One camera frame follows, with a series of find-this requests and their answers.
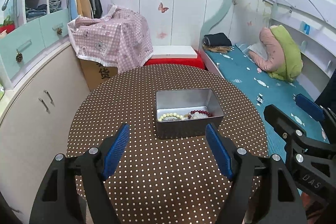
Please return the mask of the pink charm trinket cluster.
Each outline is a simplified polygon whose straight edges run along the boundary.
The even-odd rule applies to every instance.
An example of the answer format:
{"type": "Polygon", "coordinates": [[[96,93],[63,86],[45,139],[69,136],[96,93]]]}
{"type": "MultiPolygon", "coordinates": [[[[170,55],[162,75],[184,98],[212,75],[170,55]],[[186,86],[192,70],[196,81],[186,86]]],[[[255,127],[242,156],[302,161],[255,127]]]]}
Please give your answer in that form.
{"type": "Polygon", "coordinates": [[[205,119],[205,118],[208,118],[208,115],[205,113],[200,113],[196,111],[194,113],[189,113],[187,118],[188,119],[205,119]]]}

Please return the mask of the dark hanging garment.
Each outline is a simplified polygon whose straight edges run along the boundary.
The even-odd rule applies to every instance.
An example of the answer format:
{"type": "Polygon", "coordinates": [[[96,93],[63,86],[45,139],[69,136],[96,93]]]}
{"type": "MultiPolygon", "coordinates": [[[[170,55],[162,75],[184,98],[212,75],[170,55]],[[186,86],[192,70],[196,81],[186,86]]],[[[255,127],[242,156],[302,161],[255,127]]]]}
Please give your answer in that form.
{"type": "Polygon", "coordinates": [[[336,75],[333,73],[323,92],[315,100],[315,104],[336,112],[336,75]]]}

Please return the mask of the pink green rolled quilt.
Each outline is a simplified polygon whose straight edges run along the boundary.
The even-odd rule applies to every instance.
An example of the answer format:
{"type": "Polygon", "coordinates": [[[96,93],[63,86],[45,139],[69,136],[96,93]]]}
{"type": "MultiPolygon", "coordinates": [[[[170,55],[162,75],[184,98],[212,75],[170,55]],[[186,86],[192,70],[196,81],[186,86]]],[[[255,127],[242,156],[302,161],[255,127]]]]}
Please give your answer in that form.
{"type": "Polygon", "coordinates": [[[252,61],[274,79],[292,83],[301,74],[303,62],[301,51],[286,28],[282,25],[263,28],[260,43],[266,48],[268,59],[248,49],[252,61]]]}

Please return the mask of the white pillow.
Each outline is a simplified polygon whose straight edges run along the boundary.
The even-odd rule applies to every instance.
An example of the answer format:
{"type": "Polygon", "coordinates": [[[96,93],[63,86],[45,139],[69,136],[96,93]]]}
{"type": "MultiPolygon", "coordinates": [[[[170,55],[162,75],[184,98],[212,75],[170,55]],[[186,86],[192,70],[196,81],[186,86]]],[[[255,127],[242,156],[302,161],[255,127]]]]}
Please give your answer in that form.
{"type": "Polygon", "coordinates": [[[248,49],[256,54],[258,54],[259,56],[261,56],[263,59],[267,60],[268,59],[268,55],[267,55],[267,51],[266,48],[264,47],[263,43],[254,43],[252,45],[250,45],[248,47],[248,49]]]}

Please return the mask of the cream curved cabinet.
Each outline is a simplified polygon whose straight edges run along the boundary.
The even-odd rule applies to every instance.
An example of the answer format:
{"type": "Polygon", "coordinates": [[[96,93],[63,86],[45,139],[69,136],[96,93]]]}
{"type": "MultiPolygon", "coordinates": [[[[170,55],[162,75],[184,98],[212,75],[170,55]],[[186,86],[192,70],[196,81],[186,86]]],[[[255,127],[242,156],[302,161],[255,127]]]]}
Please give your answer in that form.
{"type": "Polygon", "coordinates": [[[68,43],[68,10],[24,24],[1,39],[15,94],[1,117],[1,193],[27,223],[53,157],[65,153],[74,115],[89,93],[68,43]]]}

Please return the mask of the silver metal tin box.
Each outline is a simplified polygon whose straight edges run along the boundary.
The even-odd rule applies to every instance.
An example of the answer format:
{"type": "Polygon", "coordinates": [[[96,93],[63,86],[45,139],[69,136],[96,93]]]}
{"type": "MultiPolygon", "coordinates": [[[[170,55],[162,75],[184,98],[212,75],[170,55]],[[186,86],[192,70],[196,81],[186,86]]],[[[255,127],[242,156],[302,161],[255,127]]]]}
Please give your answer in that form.
{"type": "Polygon", "coordinates": [[[209,88],[159,90],[155,95],[156,135],[159,139],[202,136],[206,125],[219,127],[224,118],[219,97],[209,88]],[[188,119],[189,113],[205,113],[208,118],[188,119]]]}

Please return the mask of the folded dark clothes stack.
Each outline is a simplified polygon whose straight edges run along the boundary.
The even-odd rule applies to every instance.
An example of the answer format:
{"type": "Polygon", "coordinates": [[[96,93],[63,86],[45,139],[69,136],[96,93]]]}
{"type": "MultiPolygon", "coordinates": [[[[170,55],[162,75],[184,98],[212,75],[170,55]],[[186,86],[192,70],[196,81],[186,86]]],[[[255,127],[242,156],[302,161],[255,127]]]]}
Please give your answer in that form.
{"type": "Polygon", "coordinates": [[[232,43],[224,33],[208,34],[203,37],[204,50],[216,53],[228,53],[232,50],[232,43]]]}

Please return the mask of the red storage box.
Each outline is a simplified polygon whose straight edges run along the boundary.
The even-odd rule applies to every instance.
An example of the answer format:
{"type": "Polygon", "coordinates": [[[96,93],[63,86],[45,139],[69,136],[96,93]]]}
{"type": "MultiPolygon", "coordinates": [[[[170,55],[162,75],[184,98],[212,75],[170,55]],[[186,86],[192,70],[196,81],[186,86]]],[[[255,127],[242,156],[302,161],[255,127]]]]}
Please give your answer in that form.
{"type": "Polygon", "coordinates": [[[199,54],[196,51],[197,57],[194,59],[189,58],[163,58],[163,59],[149,59],[145,65],[158,65],[158,64],[177,64],[177,65],[186,65],[191,67],[196,67],[199,69],[205,69],[206,66],[199,54]]]}

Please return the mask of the cardboard box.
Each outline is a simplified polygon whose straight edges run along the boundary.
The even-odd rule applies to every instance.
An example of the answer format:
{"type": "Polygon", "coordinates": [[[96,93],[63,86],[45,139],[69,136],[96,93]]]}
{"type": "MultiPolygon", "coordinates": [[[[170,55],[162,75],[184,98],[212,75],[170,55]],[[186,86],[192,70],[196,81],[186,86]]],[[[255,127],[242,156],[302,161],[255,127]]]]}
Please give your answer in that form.
{"type": "Polygon", "coordinates": [[[80,60],[80,65],[91,92],[101,83],[118,74],[116,67],[105,67],[93,61],[80,60]]]}

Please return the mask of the pink checkered cover cloth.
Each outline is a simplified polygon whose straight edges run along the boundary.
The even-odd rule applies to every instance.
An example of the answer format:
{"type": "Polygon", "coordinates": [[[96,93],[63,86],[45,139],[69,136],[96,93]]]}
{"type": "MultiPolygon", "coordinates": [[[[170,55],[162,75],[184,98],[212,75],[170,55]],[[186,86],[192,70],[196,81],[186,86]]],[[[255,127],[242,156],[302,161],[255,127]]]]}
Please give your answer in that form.
{"type": "Polygon", "coordinates": [[[105,16],[78,16],[67,24],[76,56],[119,73],[143,66],[153,55],[149,26],[140,13],[113,5],[105,16]]]}

